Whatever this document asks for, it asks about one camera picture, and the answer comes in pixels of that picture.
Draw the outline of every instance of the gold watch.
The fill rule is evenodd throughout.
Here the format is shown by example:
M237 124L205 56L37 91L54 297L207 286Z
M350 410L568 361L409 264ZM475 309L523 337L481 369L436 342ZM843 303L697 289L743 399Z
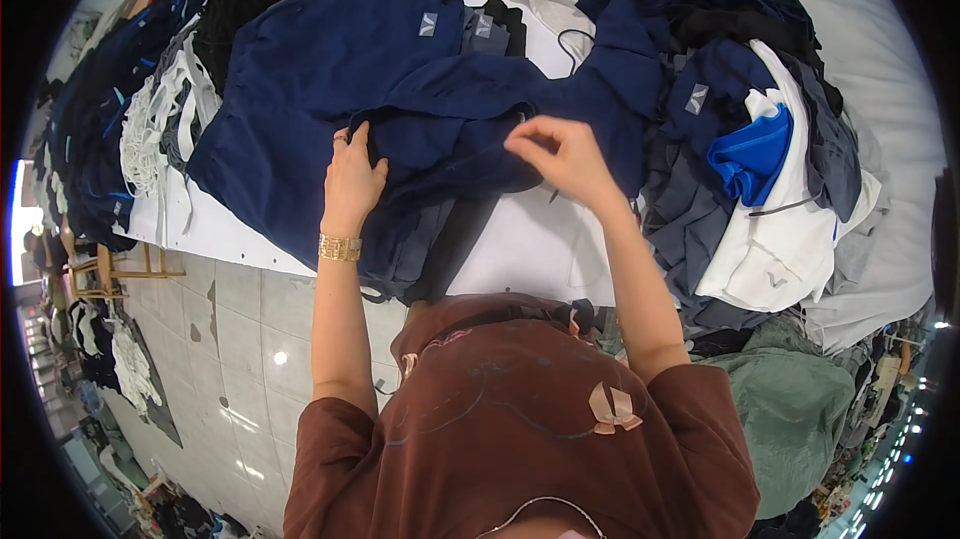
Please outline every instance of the gold watch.
M337 261L356 261L360 259L360 246L363 239L342 239L319 235L319 256Z

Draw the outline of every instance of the table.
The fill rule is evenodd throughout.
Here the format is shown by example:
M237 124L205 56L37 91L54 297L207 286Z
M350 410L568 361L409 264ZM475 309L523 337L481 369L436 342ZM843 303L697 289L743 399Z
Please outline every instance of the table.
M479 6L487 0L464 0ZM527 25L527 58L549 78L570 73L570 58L523 4L501 0L523 11ZM240 222L213 197L172 168L167 169L165 228L158 233L159 200L138 198L129 230L114 232L160 245L164 249L213 257L278 272L316 276L294 257ZM477 244L450 286L449 293L519 290L539 297L573 301L583 297L594 305L613 305L613 282L599 222L584 207L541 186L503 196ZM192 208L189 230L186 202Z

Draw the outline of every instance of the wooden chair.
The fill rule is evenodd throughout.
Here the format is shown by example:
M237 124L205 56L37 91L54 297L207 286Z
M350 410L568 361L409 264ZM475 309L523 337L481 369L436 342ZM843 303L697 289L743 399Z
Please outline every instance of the wooden chair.
M116 270L114 263L123 261L125 256L115 256L109 249L103 245L97 245L97 257L79 266L71 266L69 270L70 291L74 297L91 297L95 299L125 299L130 295L114 292L114 279L171 279L173 277L182 277L186 272L171 272L166 268L166 258L164 251L160 249L159 264L160 269L157 272L151 270L150 266L150 245L143 245L143 261L146 270L144 272L134 272L127 270ZM96 269L100 276L100 286L92 289L78 289L77 275L83 272Z

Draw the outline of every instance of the brown t-shirt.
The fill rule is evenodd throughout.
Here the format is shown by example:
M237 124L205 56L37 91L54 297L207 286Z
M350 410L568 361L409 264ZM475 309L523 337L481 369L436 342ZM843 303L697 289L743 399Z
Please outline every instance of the brown t-shirt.
M726 372L676 366L644 386L542 320L437 336L506 304L556 305L444 300L393 341L400 368L414 359L405 354L415 366L376 421L337 398L306 407L287 539L473 539L543 496L577 504L610 539L747 534L760 494ZM549 512L583 526L573 508Z

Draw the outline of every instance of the necklace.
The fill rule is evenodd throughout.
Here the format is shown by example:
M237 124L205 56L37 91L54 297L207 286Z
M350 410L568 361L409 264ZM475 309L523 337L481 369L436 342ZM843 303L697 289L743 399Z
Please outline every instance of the necklace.
M491 528L490 530L488 530L488 531L486 531L486 532L483 532L483 533L480 533L479 535L477 535L477 539L480 539L480 537L483 537L484 535L488 535L489 533L496 532L496 531L500 530L501 528L503 528L504 526L506 526L506 525L509 524L510 522L514 521L514 518L517 517L517 515L521 512L521 510L523 510L523 508L525 508L526 506L530 505L531 503L534 503L534 502L536 502L536 501L543 501L543 500L545 500L545 499L550 499L550 500L552 500L552 501L559 501L560 503L565 503L565 504L569 505L570 507L572 507L573 509L577 510L578 512L580 512L580 513L583 515L584 518L586 518L586 521L588 521L588 522L590 523L590 525L593 526L593 530L595 530L595 531L597 532L597 536L599 536L600 539L607 539L607 537L606 537L607 535L603 534L603 531L600 530L600 527L597 526L597 523L594 522L594 519L591 518L591 517L590 517L590 514L588 514L587 512L585 512L584 509L582 509L582 507L580 507L580 506L577 505L576 503L573 503L573 502L571 502L571 501L567 501L566 499L563 499L563 498L560 498L560 497L551 497L551 496L534 497L533 499L530 499L529 501L527 501L526 503L524 503L521 507L517 508L516 511L513 512L512 515L510 515L510 518L508 518L508 519L507 519L506 521L504 521L502 524L499 524L498 526L495 526L494 528Z

